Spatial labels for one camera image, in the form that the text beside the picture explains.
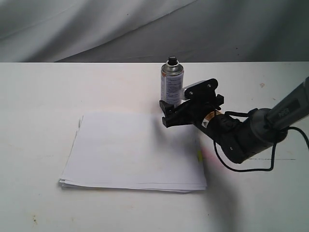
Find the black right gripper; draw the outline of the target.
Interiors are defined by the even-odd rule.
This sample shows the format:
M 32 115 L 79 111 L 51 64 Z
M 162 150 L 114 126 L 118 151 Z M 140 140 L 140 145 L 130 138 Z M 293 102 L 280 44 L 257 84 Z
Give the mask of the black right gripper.
M 175 109 L 174 105 L 159 101 L 159 106 L 165 115 L 162 123 L 166 128 L 180 125 L 202 125 L 203 121 L 211 121 L 215 116 L 221 115 L 220 106 L 224 103 L 224 97 L 218 94 L 211 101 L 188 100 Z

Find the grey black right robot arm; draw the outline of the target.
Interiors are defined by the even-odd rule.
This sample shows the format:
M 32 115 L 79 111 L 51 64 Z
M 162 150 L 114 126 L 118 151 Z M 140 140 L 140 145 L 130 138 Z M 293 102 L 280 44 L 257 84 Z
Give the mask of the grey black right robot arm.
M 219 145 L 225 156 L 241 164 L 252 156 L 272 148 L 271 166 L 274 167 L 276 145 L 283 141 L 294 123 L 309 115 L 309 80 L 305 79 L 272 109 L 252 109 L 247 113 L 220 113 L 224 97 L 216 94 L 218 81 L 200 81 L 181 90 L 181 103 L 175 107 L 160 100 L 165 127 L 194 125 Z

